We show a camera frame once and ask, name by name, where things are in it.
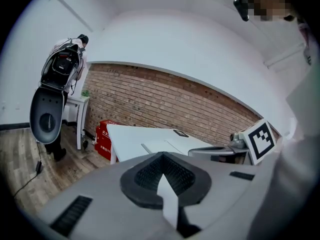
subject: white ceiling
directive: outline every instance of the white ceiling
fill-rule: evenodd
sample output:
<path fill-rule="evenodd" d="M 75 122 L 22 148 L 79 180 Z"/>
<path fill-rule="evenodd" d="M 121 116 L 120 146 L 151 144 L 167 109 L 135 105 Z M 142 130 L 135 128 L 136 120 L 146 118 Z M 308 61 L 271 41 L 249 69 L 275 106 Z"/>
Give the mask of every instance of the white ceiling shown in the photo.
<path fill-rule="evenodd" d="M 265 64 L 296 52 L 303 39 L 295 22 L 241 20 L 233 0 L 113 0 L 119 13 L 144 9 L 172 9 L 210 18 L 234 31 L 260 51 Z"/>

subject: red box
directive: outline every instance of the red box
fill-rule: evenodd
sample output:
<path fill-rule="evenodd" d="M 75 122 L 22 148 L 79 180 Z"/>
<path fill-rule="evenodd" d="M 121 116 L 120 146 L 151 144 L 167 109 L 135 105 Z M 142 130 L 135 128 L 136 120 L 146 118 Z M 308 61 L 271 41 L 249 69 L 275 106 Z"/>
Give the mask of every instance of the red box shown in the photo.
<path fill-rule="evenodd" d="M 111 139 L 109 138 L 107 125 L 119 125 L 111 120 L 100 121 L 99 126 L 95 129 L 96 142 L 94 145 L 94 149 L 98 151 L 98 153 L 105 157 L 108 160 L 111 160 Z"/>

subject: black power cable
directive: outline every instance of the black power cable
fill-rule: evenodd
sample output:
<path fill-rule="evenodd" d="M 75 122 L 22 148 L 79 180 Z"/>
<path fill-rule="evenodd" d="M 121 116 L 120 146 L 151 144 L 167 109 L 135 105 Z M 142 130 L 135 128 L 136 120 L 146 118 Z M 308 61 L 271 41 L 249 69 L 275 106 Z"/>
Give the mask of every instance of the black power cable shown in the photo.
<path fill-rule="evenodd" d="M 38 147 L 38 153 L 39 153 L 40 163 L 41 163 L 41 155 L 40 155 L 39 143 L 38 143 L 37 141 L 35 141 L 35 142 L 36 142 L 36 145 L 37 145 L 37 147 Z M 15 198 L 16 195 L 20 192 L 20 190 L 23 190 L 23 189 L 24 189 L 34 178 L 36 178 L 39 174 L 40 174 L 40 172 L 39 172 L 39 173 L 36 172 L 36 175 L 35 175 L 34 177 L 32 177 L 31 179 L 29 179 L 26 184 L 24 184 L 21 188 L 19 188 L 19 189 L 15 192 L 15 194 L 13 195 L 13 198 Z"/>

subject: person wearing backpack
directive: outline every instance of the person wearing backpack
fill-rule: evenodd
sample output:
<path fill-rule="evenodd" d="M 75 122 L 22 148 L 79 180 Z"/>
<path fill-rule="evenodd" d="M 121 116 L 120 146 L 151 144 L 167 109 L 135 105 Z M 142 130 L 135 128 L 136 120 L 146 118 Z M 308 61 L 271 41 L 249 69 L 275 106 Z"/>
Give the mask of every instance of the person wearing backpack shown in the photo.
<path fill-rule="evenodd" d="M 87 46 L 88 41 L 89 41 L 89 38 L 84 34 L 79 35 L 77 38 L 66 38 L 66 39 L 58 41 L 54 45 L 54 47 L 52 48 L 52 50 L 50 52 L 50 56 L 51 56 L 62 45 L 67 44 L 67 43 L 72 43 L 72 44 L 78 45 L 79 50 L 82 53 L 82 55 L 81 55 L 82 62 L 79 64 L 79 67 L 77 69 L 77 74 L 74 75 L 73 80 L 78 81 L 81 78 L 81 75 L 82 75 L 84 68 L 87 67 L 87 52 L 86 52 L 85 47 Z M 63 91 L 63 96 L 64 96 L 63 108 L 66 106 L 70 88 L 72 88 L 71 81 L 66 85 L 66 87 Z M 46 149 L 46 153 L 48 155 L 53 153 L 54 160 L 57 162 L 60 161 L 67 153 L 65 148 L 61 148 L 60 142 L 61 142 L 61 133 L 59 133 L 58 137 L 56 138 L 56 140 L 54 142 L 44 145 L 45 149 Z"/>

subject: black hair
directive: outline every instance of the black hair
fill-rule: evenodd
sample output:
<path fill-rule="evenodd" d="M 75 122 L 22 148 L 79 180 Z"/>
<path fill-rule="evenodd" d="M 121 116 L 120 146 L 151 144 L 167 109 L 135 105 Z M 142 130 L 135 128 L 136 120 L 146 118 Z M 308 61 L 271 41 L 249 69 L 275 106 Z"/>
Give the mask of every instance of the black hair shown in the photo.
<path fill-rule="evenodd" d="M 80 39 L 83 44 L 88 44 L 89 42 L 89 37 L 84 34 L 79 35 L 77 38 Z"/>

